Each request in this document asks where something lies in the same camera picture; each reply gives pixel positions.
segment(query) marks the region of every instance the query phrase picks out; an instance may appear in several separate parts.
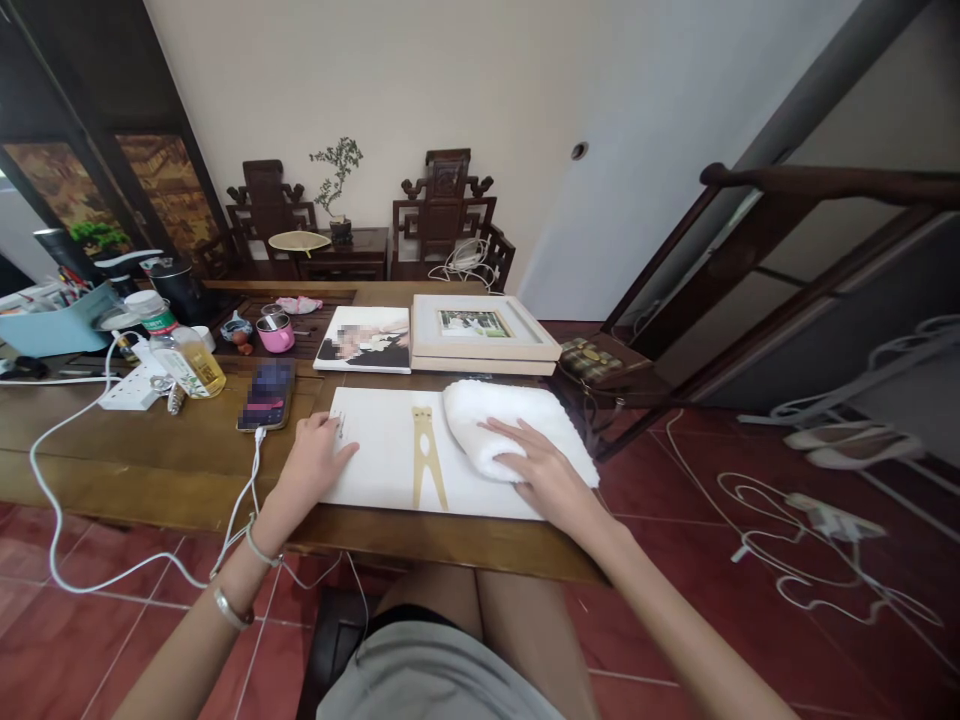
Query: blue plastic basket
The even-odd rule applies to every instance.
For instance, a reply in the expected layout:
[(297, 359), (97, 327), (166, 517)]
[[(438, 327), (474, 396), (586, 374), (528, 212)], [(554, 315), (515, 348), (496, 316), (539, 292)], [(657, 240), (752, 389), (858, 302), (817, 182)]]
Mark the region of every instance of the blue plastic basket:
[(93, 321), (118, 302), (104, 283), (63, 310), (24, 315), (0, 315), (0, 338), (21, 355), (46, 357), (102, 350), (110, 334), (93, 329)]

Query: potted plant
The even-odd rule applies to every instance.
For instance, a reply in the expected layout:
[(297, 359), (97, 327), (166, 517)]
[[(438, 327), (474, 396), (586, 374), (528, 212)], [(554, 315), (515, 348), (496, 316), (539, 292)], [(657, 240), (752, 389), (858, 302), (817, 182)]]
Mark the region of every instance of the potted plant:
[(348, 137), (340, 138), (336, 147), (328, 147), (316, 154), (310, 153), (310, 162), (327, 162), (337, 169), (334, 173), (336, 182), (331, 181), (330, 178), (324, 180), (323, 185), (320, 186), (320, 194), (313, 200), (330, 216), (330, 234), (333, 236), (331, 239), (337, 245), (353, 241), (353, 233), (350, 232), (353, 224), (346, 215), (334, 215), (330, 211), (330, 205), (343, 194), (343, 181), (354, 168), (360, 166), (362, 159), (363, 153), (357, 147), (357, 141)]
[(130, 247), (130, 237), (106, 223), (77, 223), (70, 228), (70, 237), (83, 246), (91, 260), (117, 257)]

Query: dark wooden cabinet door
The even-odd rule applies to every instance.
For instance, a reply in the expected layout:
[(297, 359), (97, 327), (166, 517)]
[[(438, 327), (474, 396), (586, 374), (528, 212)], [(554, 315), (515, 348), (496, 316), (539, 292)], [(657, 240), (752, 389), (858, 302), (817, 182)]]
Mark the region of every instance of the dark wooden cabinet door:
[(0, 0), (0, 168), (48, 226), (105, 222), (143, 243), (130, 209), (16, 20)]
[(227, 232), (140, 0), (0, 0), (36, 44), (150, 245), (190, 255)]

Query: plastic bottle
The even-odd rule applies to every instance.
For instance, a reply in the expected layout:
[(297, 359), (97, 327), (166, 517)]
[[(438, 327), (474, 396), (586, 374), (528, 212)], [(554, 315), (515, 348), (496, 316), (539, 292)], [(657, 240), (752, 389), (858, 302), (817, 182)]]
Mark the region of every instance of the plastic bottle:
[(181, 325), (156, 290), (128, 295), (124, 304), (150, 333), (150, 352), (191, 398), (220, 394), (227, 378), (199, 333)]

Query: silver bracelet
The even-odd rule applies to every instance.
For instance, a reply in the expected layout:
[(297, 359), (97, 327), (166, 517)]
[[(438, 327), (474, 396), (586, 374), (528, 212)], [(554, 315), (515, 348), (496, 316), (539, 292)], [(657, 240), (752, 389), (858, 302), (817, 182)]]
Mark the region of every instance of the silver bracelet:
[(283, 553), (280, 553), (279, 555), (277, 555), (277, 557), (271, 560), (270, 558), (268, 558), (266, 555), (263, 554), (260, 548), (257, 547), (257, 544), (253, 541), (252, 533), (253, 533), (253, 523), (251, 522), (247, 524), (247, 530), (245, 534), (247, 536), (247, 542), (250, 543), (250, 549), (253, 550), (253, 554), (256, 555), (258, 558), (260, 558), (261, 560), (263, 560), (270, 567), (276, 567), (277, 565), (279, 565), (283, 561)]
[(230, 603), (227, 602), (227, 598), (224, 597), (223, 592), (220, 588), (217, 588), (213, 591), (213, 597), (217, 601), (217, 607), (220, 608), (221, 614), (227, 619), (227, 622), (233, 625), (237, 630), (243, 632), (248, 627), (253, 624), (253, 611), (247, 613), (245, 619), (241, 619), (230, 607)]

